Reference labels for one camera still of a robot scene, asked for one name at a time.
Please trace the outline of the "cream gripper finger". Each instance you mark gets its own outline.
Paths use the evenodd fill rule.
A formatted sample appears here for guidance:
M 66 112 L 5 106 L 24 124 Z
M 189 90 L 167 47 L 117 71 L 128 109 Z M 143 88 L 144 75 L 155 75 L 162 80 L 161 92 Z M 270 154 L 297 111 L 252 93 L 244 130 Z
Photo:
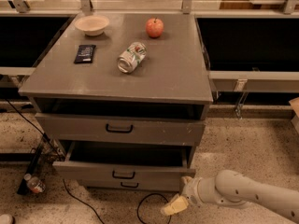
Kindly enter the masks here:
M 190 176 L 183 176 L 181 178 L 181 186 L 185 187 L 191 181 L 192 181 L 192 177 L 190 177 Z

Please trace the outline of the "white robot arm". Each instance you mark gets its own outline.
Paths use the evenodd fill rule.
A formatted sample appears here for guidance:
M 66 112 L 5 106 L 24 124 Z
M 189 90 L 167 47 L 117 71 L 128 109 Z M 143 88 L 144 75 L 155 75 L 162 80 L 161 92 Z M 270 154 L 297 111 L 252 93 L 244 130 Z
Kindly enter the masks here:
M 236 171 L 222 170 L 215 177 L 183 176 L 180 193 L 161 208 L 165 216 L 182 212 L 189 205 L 213 203 L 231 208 L 247 208 L 256 203 L 299 224 L 299 192 L 263 184 Z

